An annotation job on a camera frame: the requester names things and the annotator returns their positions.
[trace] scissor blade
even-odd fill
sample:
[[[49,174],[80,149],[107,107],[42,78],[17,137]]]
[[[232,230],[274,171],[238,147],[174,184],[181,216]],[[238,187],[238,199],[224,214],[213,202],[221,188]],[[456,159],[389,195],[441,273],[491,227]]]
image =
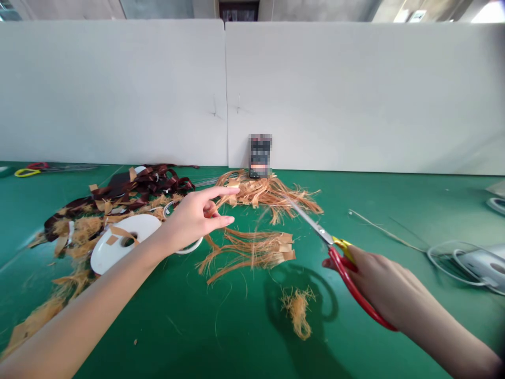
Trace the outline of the scissor blade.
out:
[[[333,237],[329,235],[325,229],[321,226],[319,226],[317,223],[310,218],[307,213],[305,213],[293,200],[287,198],[288,201],[290,202],[291,206],[298,212],[298,214],[305,220],[307,223],[312,226],[312,228],[316,231],[317,234],[319,234],[319,237],[321,237],[328,245],[333,244]]]

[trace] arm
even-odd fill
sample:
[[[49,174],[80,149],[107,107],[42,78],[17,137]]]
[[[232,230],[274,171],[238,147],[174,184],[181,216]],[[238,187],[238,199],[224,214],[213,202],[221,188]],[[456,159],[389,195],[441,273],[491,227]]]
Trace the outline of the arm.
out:
[[[0,377],[74,376],[158,263],[201,236],[234,221],[233,217],[209,215],[207,211],[214,206],[211,198],[237,192],[238,188],[213,187],[188,194],[151,237],[4,360],[0,364]]]
[[[361,293],[455,378],[494,378],[503,368],[493,350],[467,331],[407,269],[382,255],[349,248],[358,273],[349,275]],[[333,268],[330,260],[324,267]]]

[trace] scissor handle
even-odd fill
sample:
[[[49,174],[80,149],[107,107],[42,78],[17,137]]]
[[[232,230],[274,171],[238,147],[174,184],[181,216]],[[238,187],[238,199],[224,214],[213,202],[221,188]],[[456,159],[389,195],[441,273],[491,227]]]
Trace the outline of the scissor handle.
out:
[[[47,162],[37,162],[37,163],[29,164],[28,166],[26,166],[26,168],[29,168],[29,169],[45,169],[45,168],[49,168],[49,165],[47,164]]]
[[[352,246],[352,244],[350,242],[347,242],[346,240],[342,240],[341,238],[336,238],[335,236],[331,236],[331,238],[333,238],[333,243],[342,249],[342,251],[344,252],[344,256],[348,260],[350,260],[354,266],[356,266],[356,261],[354,260],[354,257],[352,256],[351,252],[349,251],[349,246]]]
[[[340,256],[340,254],[337,252],[337,249],[335,249],[333,246],[330,246],[328,248],[328,254],[330,255],[331,260],[335,264],[335,267],[342,277],[342,280],[344,281],[344,284],[346,285],[347,289],[351,293],[351,295],[354,297],[354,300],[365,310],[368,315],[373,318],[376,322],[378,322],[380,325],[385,327],[386,329],[389,329],[393,332],[397,332],[398,329],[396,329],[394,326],[392,326],[390,323],[388,323],[384,318],[370,305],[370,303],[363,297],[363,295],[358,291],[356,288],[356,285],[352,282],[349,274],[347,273],[345,266],[348,265],[348,263],[344,263],[346,257]]]
[[[22,168],[14,173],[17,177],[29,177],[32,175],[40,174],[42,171],[32,168]]]

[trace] left hand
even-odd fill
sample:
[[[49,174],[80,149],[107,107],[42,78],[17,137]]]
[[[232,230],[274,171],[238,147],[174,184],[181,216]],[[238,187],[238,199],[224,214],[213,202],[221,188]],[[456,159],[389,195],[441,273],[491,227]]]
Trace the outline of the left hand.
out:
[[[208,212],[214,207],[211,199],[237,194],[239,191],[238,188],[212,187],[187,194],[164,224],[152,235],[153,241],[164,245],[163,258],[182,250],[215,229],[223,228],[235,221],[233,216],[221,216],[217,211],[211,215]]]

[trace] right hand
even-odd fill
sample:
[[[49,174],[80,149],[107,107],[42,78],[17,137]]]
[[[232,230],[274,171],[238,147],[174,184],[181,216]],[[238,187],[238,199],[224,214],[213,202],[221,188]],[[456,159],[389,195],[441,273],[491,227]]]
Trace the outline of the right hand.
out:
[[[416,320],[427,313],[446,311],[409,270],[386,257],[367,253],[349,246],[356,261],[358,272],[348,273],[368,302],[388,321],[402,332],[412,328]],[[333,268],[333,261],[326,259],[324,267]]]

